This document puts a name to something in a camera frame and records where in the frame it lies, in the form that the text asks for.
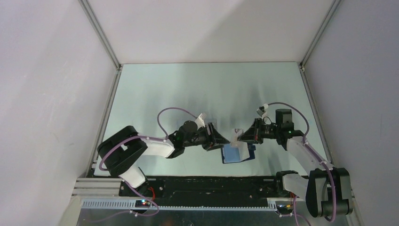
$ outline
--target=metal track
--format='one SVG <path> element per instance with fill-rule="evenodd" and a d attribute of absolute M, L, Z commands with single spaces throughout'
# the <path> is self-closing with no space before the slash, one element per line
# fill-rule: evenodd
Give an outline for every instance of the metal track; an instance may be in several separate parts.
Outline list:
<path fill-rule="evenodd" d="M 333 3 L 331 4 L 326 16 L 323 19 L 323 22 L 321 23 L 319 29 L 317 30 L 316 35 L 314 36 L 310 46 L 308 47 L 308 50 L 305 53 L 305 56 L 303 57 L 303 59 L 301 61 L 302 66 L 305 66 L 306 63 L 308 62 L 314 48 L 316 47 L 317 43 L 320 41 L 321 36 L 323 35 L 324 31 L 326 30 L 327 25 L 330 23 L 331 18 L 336 13 L 336 10 L 338 9 L 338 6 L 341 4 L 341 2 L 342 2 L 342 0 L 334 0 Z"/>
<path fill-rule="evenodd" d="M 301 73 L 301 77 L 302 77 L 303 84 L 304 84 L 304 86 L 305 86 L 306 94 L 308 95 L 309 103 L 310 103 L 310 105 L 311 105 L 311 110 L 312 110 L 312 112 L 313 112 L 314 119 L 315 119 L 315 121 L 316 121 L 316 127 L 317 127 L 317 130 L 318 130 L 319 133 L 320 133 L 321 143 L 322 143 L 322 145 L 323 145 L 323 148 L 324 148 L 324 151 L 325 151 L 325 153 L 326 153 L 327 159 L 328 159 L 331 163 L 334 163 L 334 160 L 333 160 L 333 158 L 332 158 L 331 151 L 330 151 L 330 149 L 328 148 L 328 144 L 327 144 L 326 136 L 325 136 L 325 134 L 324 134 L 323 127 L 321 126 L 320 116 L 319 116 L 319 113 L 318 113 L 318 111 L 317 111 L 316 103 L 315 103 L 315 101 L 314 101 L 314 99 L 313 99 L 313 95 L 312 95 L 312 93 L 311 93 L 311 89 L 310 89 L 310 87 L 309 87 L 308 80 L 307 80 L 307 78 L 306 78 L 306 75 L 305 75 L 305 72 L 304 72 L 303 68 L 302 68 L 300 65 L 298 65 L 298 67 L 299 67 L 299 72 Z"/>
<path fill-rule="evenodd" d="M 118 197 L 120 178 L 78 178 L 72 196 L 82 198 Z"/>
<path fill-rule="evenodd" d="M 363 219 L 360 215 L 359 206 L 355 198 L 353 198 L 353 212 L 352 214 L 346 215 L 346 220 L 349 226 L 364 226 Z"/>
<path fill-rule="evenodd" d="M 98 38 L 100 39 L 101 43 L 103 44 L 105 51 L 111 58 L 115 68 L 118 70 L 120 68 L 120 62 L 117 59 L 115 52 L 113 51 L 110 42 L 107 39 L 107 36 L 104 33 L 104 30 L 101 28 L 100 23 L 98 22 L 98 19 L 96 15 L 94 14 L 94 11 L 88 2 L 88 0 L 79 0 L 80 5 L 83 8 L 83 11 L 85 11 L 88 20 L 90 21 L 91 25 L 94 28 L 94 31 L 97 33 Z"/>
<path fill-rule="evenodd" d="M 108 95 L 107 104 L 106 104 L 106 107 L 103 112 L 103 117 L 101 119 L 100 128 L 98 129 L 98 132 L 97 132 L 96 142 L 93 147 L 93 150 L 91 151 L 90 159 L 89 159 L 88 165 L 86 166 L 86 171 L 85 171 L 84 176 L 86 176 L 88 174 L 89 170 L 93 166 L 96 167 L 97 156 L 98 156 L 96 149 L 100 145 L 100 143 L 103 141 L 103 138 L 104 138 L 105 129 L 107 127 L 108 119 L 110 117 L 111 108 L 112 108 L 113 100 L 115 98 L 116 88 L 118 87 L 121 72 L 122 72 L 122 69 L 116 71 L 115 78 L 112 83 L 111 91 Z"/>
<path fill-rule="evenodd" d="M 136 207 L 136 201 L 141 199 L 90 199 L 82 200 L 82 209 L 109 210 L 146 210 L 147 207 Z M 226 210 L 226 211 L 276 211 L 276 202 L 268 201 L 267 207 L 189 207 L 189 206 L 160 206 L 160 210 Z"/>

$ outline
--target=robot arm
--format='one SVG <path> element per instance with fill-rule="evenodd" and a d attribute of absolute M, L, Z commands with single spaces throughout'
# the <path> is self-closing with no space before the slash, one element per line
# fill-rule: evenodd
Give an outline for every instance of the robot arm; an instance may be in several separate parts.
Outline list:
<path fill-rule="evenodd" d="M 336 213 L 349 214 L 353 210 L 349 173 L 345 168 L 336 168 L 324 160 L 308 143 L 303 132 L 295 130 L 290 109 L 276 110 L 276 123 L 266 124 L 267 105 L 258 109 L 261 118 L 256 118 L 239 141 L 262 144 L 263 139 L 276 139 L 290 152 L 305 169 L 308 178 L 295 171 L 281 171 L 276 174 L 276 184 L 280 191 L 292 192 L 306 200 L 308 211 L 313 217 L 327 217 L 333 213 L 331 182 L 326 168 L 331 172 L 335 184 Z"/>
<path fill-rule="evenodd" d="M 147 190 L 147 179 L 134 165 L 140 156 L 157 155 L 171 159 L 183 154 L 186 147 L 201 145 L 210 151 L 229 143 L 212 123 L 205 125 L 203 117 L 201 114 L 195 121 L 186 121 L 166 138 L 141 136 L 133 126 L 126 126 L 102 142 L 97 150 L 111 176 L 122 178 L 142 193 Z"/>

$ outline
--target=purple cable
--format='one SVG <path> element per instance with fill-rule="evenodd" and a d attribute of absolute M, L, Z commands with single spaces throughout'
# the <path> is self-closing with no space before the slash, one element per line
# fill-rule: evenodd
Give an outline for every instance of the purple cable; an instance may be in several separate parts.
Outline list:
<path fill-rule="evenodd" d="M 302 215 L 296 213 L 296 198 L 297 198 L 297 197 L 298 197 L 298 196 L 295 196 L 295 198 L 294 198 L 294 217 L 295 217 L 296 225 L 299 226 L 298 218 L 297 218 L 297 217 L 301 217 L 302 219 L 304 219 L 304 220 L 308 223 L 309 226 L 311 226 L 311 223 L 308 221 L 308 219 L 306 219 L 305 216 L 302 216 Z"/>
<path fill-rule="evenodd" d="M 309 129 L 310 129 L 309 122 L 308 122 L 308 120 L 306 119 L 306 117 L 305 117 L 298 109 L 296 109 L 295 107 L 293 107 L 293 106 L 291 106 L 291 105 L 289 105 L 289 104 L 283 103 L 283 102 L 273 102 L 273 103 L 270 103 L 269 105 L 285 105 L 285 106 L 288 106 L 288 107 L 294 109 L 296 112 L 298 112 L 298 114 L 300 114 L 300 115 L 302 116 L 302 118 L 303 118 L 303 119 L 305 120 L 305 122 L 306 122 L 306 127 L 307 127 L 306 132 L 305 132 L 305 134 L 303 135 L 303 139 L 302 139 L 303 143 L 305 143 L 306 136 L 308 135 Z"/>
<path fill-rule="evenodd" d="M 308 149 L 308 151 L 317 159 L 317 161 L 319 161 L 319 163 L 327 171 L 328 179 L 330 180 L 331 190 L 332 190 L 333 214 L 332 214 L 331 218 L 325 217 L 325 219 L 327 221 L 329 221 L 329 222 L 334 222 L 335 221 L 335 217 L 336 217 L 336 193 L 335 193 L 335 183 L 334 183 L 334 180 L 333 180 L 333 175 L 331 174 L 330 169 L 327 167 L 327 165 L 323 162 L 323 160 L 316 153 L 316 151 L 312 150 L 312 148 L 309 145 L 306 144 L 306 135 L 308 135 L 309 129 L 310 129 L 308 120 L 306 119 L 306 117 L 298 109 L 296 109 L 295 107 L 293 107 L 293 106 L 291 106 L 289 104 L 286 104 L 286 103 L 283 103 L 283 102 L 273 102 L 273 103 L 270 103 L 269 105 L 285 105 L 285 106 L 288 106 L 288 107 L 294 109 L 296 112 L 298 112 L 298 114 L 300 114 L 302 116 L 302 118 L 305 120 L 307 128 L 306 128 L 305 134 L 302 137 L 302 142 L 304 143 L 304 147 L 306 147 Z"/>
<path fill-rule="evenodd" d="M 99 165 L 99 169 L 100 169 L 101 171 L 107 171 L 107 169 L 104 169 L 104 168 L 103 168 L 103 164 L 104 164 L 105 160 L 106 160 L 116 149 L 120 148 L 122 145 L 124 145 L 125 143 L 127 143 L 127 142 L 129 142 L 129 141 L 131 141 L 131 140 L 138 139 L 138 138 L 144 138 L 144 139 L 146 139 L 147 137 L 148 137 L 150 140 L 156 140 L 156 141 L 163 141 L 163 140 L 164 140 L 164 139 L 162 139 L 162 138 L 149 137 L 149 136 L 141 136 L 141 135 L 134 136 L 134 137 L 129 137 L 129 138 L 123 140 L 122 142 L 120 142 L 119 144 L 117 144 L 115 147 L 113 147 L 113 148 L 101 159 L 101 162 L 100 162 L 100 165 Z"/>
<path fill-rule="evenodd" d="M 167 108 L 163 109 L 162 111 L 160 111 L 160 112 L 158 113 L 157 121 L 158 121 L 158 125 L 160 126 L 161 130 L 165 133 L 165 139 L 168 138 L 168 133 L 167 133 L 166 130 L 161 126 L 161 123 L 160 123 L 160 115 L 161 115 L 162 112 L 164 112 L 164 111 L 166 111 L 166 110 L 170 110 L 170 109 L 180 110 L 180 111 L 186 112 L 187 114 L 191 115 L 191 116 L 194 117 L 195 119 L 197 118 L 195 115 L 191 114 L 189 111 L 187 111 L 187 110 L 185 110 L 185 109 L 183 109 L 183 108 L 180 108 L 180 107 L 167 107 Z"/>
<path fill-rule="evenodd" d="M 291 214 L 281 214 L 279 211 L 275 212 L 277 215 L 281 215 L 281 217 L 291 217 Z M 304 221 L 308 223 L 309 226 L 311 226 L 311 223 L 308 221 L 308 219 L 305 216 L 302 216 L 301 214 L 296 214 L 296 216 L 302 218 Z"/>
<path fill-rule="evenodd" d="M 123 210 L 123 211 L 120 211 L 120 212 L 116 212 L 116 213 L 114 213 L 114 214 L 112 214 L 112 215 L 110 215 L 110 216 L 108 216 L 108 217 L 106 217 L 106 218 L 100 219 L 100 220 L 86 220 L 86 222 L 89 222 L 89 223 L 98 223 L 98 222 L 102 222 L 102 221 L 106 221 L 106 220 L 108 220 L 108 219 L 111 219 L 112 217 L 117 216 L 117 215 L 122 214 L 122 213 L 134 213 L 134 214 L 137 215 L 137 216 L 143 216 L 143 217 L 151 217 L 151 216 L 154 216 L 155 214 L 159 213 L 160 207 L 159 207 L 153 200 L 148 199 L 147 197 L 141 195 L 141 194 L 140 194 L 138 191 L 136 191 L 127 181 L 125 181 L 125 183 L 126 183 L 126 184 L 128 185 L 128 187 L 129 187 L 130 189 L 132 189 L 132 191 L 133 191 L 135 194 L 137 194 L 140 198 L 145 199 L 145 200 L 149 201 L 152 205 L 154 205 L 154 206 L 157 208 L 157 211 L 156 211 L 155 213 L 143 214 L 143 213 L 134 212 L 133 210 Z"/>
<path fill-rule="evenodd" d="M 143 214 L 143 213 L 135 213 L 135 215 L 138 216 L 143 216 L 143 217 L 150 217 L 150 216 L 154 216 L 155 214 L 157 214 L 160 211 L 160 207 L 151 199 L 148 199 L 147 197 L 145 197 L 144 195 L 140 194 L 138 191 L 136 191 L 136 189 L 134 189 L 127 181 L 125 181 L 125 183 L 128 185 L 128 187 L 130 189 L 132 189 L 132 191 L 137 194 L 139 197 L 141 197 L 142 199 L 145 199 L 147 201 L 149 201 L 152 205 L 154 205 L 157 208 L 157 211 L 155 213 L 150 213 L 150 214 Z"/>

